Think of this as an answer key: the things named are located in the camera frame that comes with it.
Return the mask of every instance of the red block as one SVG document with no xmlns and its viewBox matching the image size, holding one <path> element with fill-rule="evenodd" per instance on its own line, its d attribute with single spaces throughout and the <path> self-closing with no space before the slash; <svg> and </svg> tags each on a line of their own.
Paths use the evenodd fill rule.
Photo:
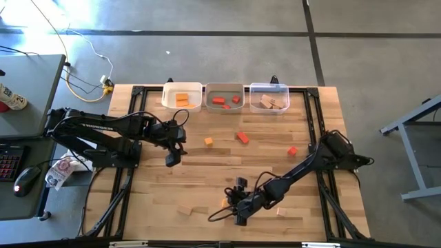
<svg viewBox="0 0 441 248">
<path fill-rule="evenodd" d="M 239 96 L 233 96 L 233 103 L 238 104 L 240 102 L 240 97 Z"/>
<path fill-rule="evenodd" d="M 297 153 L 297 148 L 295 148 L 295 147 L 289 148 L 289 150 L 288 150 L 289 155 L 294 156 L 294 155 L 296 155 L 296 153 Z"/>
<path fill-rule="evenodd" d="M 237 137 L 238 137 L 238 138 L 240 139 L 240 141 L 242 141 L 242 143 L 244 143 L 244 144 L 248 143 L 248 141 L 249 141 L 248 137 L 247 137 L 244 133 L 242 133 L 242 132 L 237 133 Z"/>
<path fill-rule="evenodd" d="M 224 105 L 225 104 L 225 98 L 223 97 L 214 97 L 213 98 L 213 104 L 219 104 L 219 105 Z"/>
</svg>

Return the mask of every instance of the gray desk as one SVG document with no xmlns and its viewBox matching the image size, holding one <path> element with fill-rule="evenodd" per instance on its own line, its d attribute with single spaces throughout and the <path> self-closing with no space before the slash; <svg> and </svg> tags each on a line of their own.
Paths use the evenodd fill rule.
<svg viewBox="0 0 441 248">
<path fill-rule="evenodd" d="M 27 145 L 30 147 L 23 162 L 22 169 L 50 160 L 54 151 L 55 142 L 50 138 L 34 138 L 27 141 L 13 141 L 14 144 Z M 40 165 L 41 173 L 34 184 L 31 192 L 24 197 L 14 196 L 12 190 L 14 183 L 0 183 L 0 220 L 17 220 L 32 218 L 40 210 L 41 196 L 44 195 L 44 176 L 49 169 L 49 163 Z"/>
<path fill-rule="evenodd" d="M 43 133 L 45 115 L 52 105 L 64 61 L 62 54 L 0 56 L 0 69 L 6 73 L 0 76 L 0 83 L 28 100 L 25 109 L 0 114 L 1 138 Z"/>
</svg>

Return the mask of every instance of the clear plastic container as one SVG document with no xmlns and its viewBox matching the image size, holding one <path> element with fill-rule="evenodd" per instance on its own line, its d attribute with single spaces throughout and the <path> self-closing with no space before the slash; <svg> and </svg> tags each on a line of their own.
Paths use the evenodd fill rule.
<svg viewBox="0 0 441 248">
<path fill-rule="evenodd" d="M 222 108 L 222 105 L 213 104 L 213 98 L 223 97 L 225 104 L 231 108 Z M 238 103 L 233 103 L 234 96 L 239 96 Z M 240 113 L 245 104 L 245 89 L 242 83 L 208 83 L 205 86 L 205 106 L 210 113 Z"/>
<path fill-rule="evenodd" d="M 194 107 L 177 107 L 176 93 L 187 93 L 188 103 Z M 164 84 L 161 103 L 169 112 L 186 109 L 189 112 L 199 112 L 202 108 L 202 84 L 197 82 L 172 82 Z"/>
<path fill-rule="evenodd" d="M 260 105 L 263 95 L 283 102 L 279 110 L 267 109 Z M 283 114 L 289 108 L 289 88 L 280 83 L 252 83 L 249 86 L 249 108 L 257 114 Z"/>
</svg>

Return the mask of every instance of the black metal frame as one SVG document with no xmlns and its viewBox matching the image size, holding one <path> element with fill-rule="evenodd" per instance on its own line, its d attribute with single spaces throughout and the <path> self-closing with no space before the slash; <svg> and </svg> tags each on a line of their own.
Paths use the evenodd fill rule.
<svg viewBox="0 0 441 248">
<path fill-rule="evenodd" d="M 172 81 L 173 81 L 173 79 L 170 78 L 170 79 L 168 79 L 167 82 L 172 82 Z M 271 83 L 278 83 L 278 79 L 276 76 L 273 76 L 271 78 Z M 135 103 L 139 97 L 141 98 L 141 106 L 139 108 L 139 111 L 144 111 L 145 110 L 145 103 L 147 102 L 148 92 L 162 92 L 162 91 L 163 91 L 162 85 L 134 86 L 132 88 L 132 95 L 131 95 L 131 99 L 130 99 L 128 114 L 131 114 L 132 112 L 134 112 Z M 245 92 L 249 92 L 249 87 L 245 87 Z M 307 116 L 308 129 L 309 129 L 309 137 L 311 140 L 311 143 L 309 144 L 309 148 L 310 148 L 310 152 L 312 152 L 312 149 L 316 145 L 317 137 L 316 137 L 316 130 L 314 127 L 314 119 L 313 119 L 313 115 L 312 115 L 312 108 L 311 108 L 311 102 L 310 102 L 311 98 L 314 100 L 320 135 L 322 136 L 326 130 L 325 129 L 325 120 L 323 118 L 322 108 L 321 108 L 321 104 L 320 104 L 320 95 L 318 93 L 318 88 L 316 88 L 316 87 L 291 87 L 289 89 L 289 93 L 290 94 L 292 94 L 292 93 L 302 94 L 302 96 L 303 96 L 304 103 L 305 103 L 306 116 Z M 117 168 L 116 173 L 115 173 L 114 184 L 113 184 L 112 195 L 111 195 L 110 201 L 112 201 L 114 199 L 114 197 L 116 196 L 116 194 L 118 193 L 119 185 L 121 184 L 122 174 L 123 174 L 123 169 Z M 334 177 L 334 172 L 332 170 L 330 170 L 327 172 L 327 175 L 328 175 L 328 179 L 329 179 L 330 194 L 336 200 L 336 202 L 339 204 L 338 192 L 337 192 L 337 186 L 336 186 L 336 180 Z M 326 238 L 327 238 L 327 240 L 329 240 L 330 238 L 335 238 L 336 236 L 332 232 L 332 228 L 331 228 L 331 220 L 329 217 L 329 211 L 328 211 L 328 207 L 327 207 L 327 204 L 328 204 L 327 199 L 326 199 L 325 195 L 319 189 L 319 187 L 320 187 L 319 182 L 320 182 L 320 180 L 322 180 L 322 177 L 323 177 L 322 172 L 317 172 L 317 184 L 318 184 L 318 192 L 320 195 L 320 203 L 321 203 L 321 207 L 322 207 L 323 223 L 325 225 Z M 127 208 L 128 208 L 128 203 L 129 203 L 129 199 L 130 199 L 131 186 L 132 186 L 132 182 L 130 182 L 130 184 L 128 185 L 129 191 L 126 193 L 126 195 L 123 199 L 123 202 L 122 202 L 118 228 L 117 228 L 116 233 L 114 235 L 118 238 L 123 237 L 125 219 L 127 217 Z M 104 236 L 105 237 L 111 236 L 113 217 L 114 216 L 112 214 L 109 217 L 109 220 L 105 225 L 105 229 L 104 229 Z M 343 227 L 342 222 L 340 221 L 340 219 L 337 216 L 336 216 L 336 219 L 337 219 L 337 225 L 338 225 L 338 237 L 339 238 L 346 238 L 345 228 Z M 152 243 L 157 244 L 157 245 L 161 245 L 161 243 L 162 243 L 162 245 L 164 245 L 164 244 L 170 244 L 171 242 L 168 240 L 164 240 L 164 241 L 155 240 L 155 241 L 152 241 Z M 200 242 L 199 241 L 185 241 L 185 242 L 176 241 L 176 243 L 181 244 L 181 245 L 197 245 Z M 268 242 L 268 244 L 279 246 L 282 243 Z M 292 246 L 292 245 L 298 245 L 299 242 L 284 242 L 283 244 L 286 244 L 287 246 Z"/>
</svg>

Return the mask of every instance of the yellow plug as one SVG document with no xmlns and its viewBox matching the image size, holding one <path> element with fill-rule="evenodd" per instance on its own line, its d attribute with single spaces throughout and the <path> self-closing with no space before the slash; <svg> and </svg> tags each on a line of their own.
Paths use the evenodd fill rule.
<svg viewBox="0 0 441 248">
<path fill-rule="evenodd" d="M 113 86 L 104 86 L 104 94 L 110 94 L 113 92 Z"/>
</svg>

